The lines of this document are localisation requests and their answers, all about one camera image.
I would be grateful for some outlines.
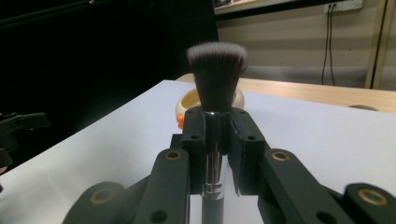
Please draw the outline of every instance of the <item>power cord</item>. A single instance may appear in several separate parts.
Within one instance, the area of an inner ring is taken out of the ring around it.
[[[329,50],[330,74],[332,76],[332,84],[335,86],[334,73],[332,71],[332,14],[334,12],[334,7],[335,7],[335,4],[330,4],[329,10],[327,13],[326,49],[325,49],[325,53],[324,53],[323,70],[322,70],[322,74],[321,74],[321,84],[324,85],[324,70],[326,68],[327,52]]]

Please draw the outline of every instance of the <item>table surface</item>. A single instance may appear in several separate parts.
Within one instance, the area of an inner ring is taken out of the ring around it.
[[[178,81],[194,82],[192,74]],[[378,111],[396,113],[396,91],[334,87],[293,82],[240,78],[241,91],[287,97],[296,100],[342,106],[369,106]]]
[[[181,133],[176,105],[194,88],[193,83],[164,80],[1,175],[0,223],[60,224],[92,185],[113,181],[128,188],[149,175],[158,153],[169,148],[174,133]],[[269,146],[294,153],[322,185],[343,193],[347,184],[365,182],[396,195],[396,115],[249,91],[244,95],[245,110]],[[257,196],[236,196],[230,169],[225,187],[224,223],[262,223]],[[191,195],[191,224],[200,223],[201,198]]]

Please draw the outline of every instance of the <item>white table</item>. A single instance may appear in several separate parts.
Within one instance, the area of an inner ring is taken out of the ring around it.
[[[164,80],[93,125],[0,176],[0,223],[57,224],[102,181],[128,188],[170,146],[175,107],[195,86]],[[396,195],[396,115],[244,92],[245,110],[271,147],[293,152],[317,180],[343,193],[366,182]],[[257,197],[237,197],[228,173],[224,223],[262,223]],[[201,223],[191,196],[191,223]]]

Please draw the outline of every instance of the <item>wall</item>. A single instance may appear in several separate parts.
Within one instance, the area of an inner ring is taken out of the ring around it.
[[[340,85],[364,87],[372,45],[377,39],[378,4],[376,0],[365,0],[359,10],[332,15],[332,66]],[[319,5],[218,21],[219,39],[247,48],[250,65],[256,71],[254,77],[319,84],[325,57],[327,16],[324,6]],[[327,79],[329,66],[328,54]]]

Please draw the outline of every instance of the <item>beige bowl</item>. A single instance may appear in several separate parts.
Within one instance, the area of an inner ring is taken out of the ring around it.
[[[193,89],[184,94],[176,105],[176,120],[179,129],[183,129],[184,113],[195,106],[201,105],[197,89]],[[238,88],[235,90],[235,96],[233,98],[233,107],[243,109],[245,107],[245,97]]]

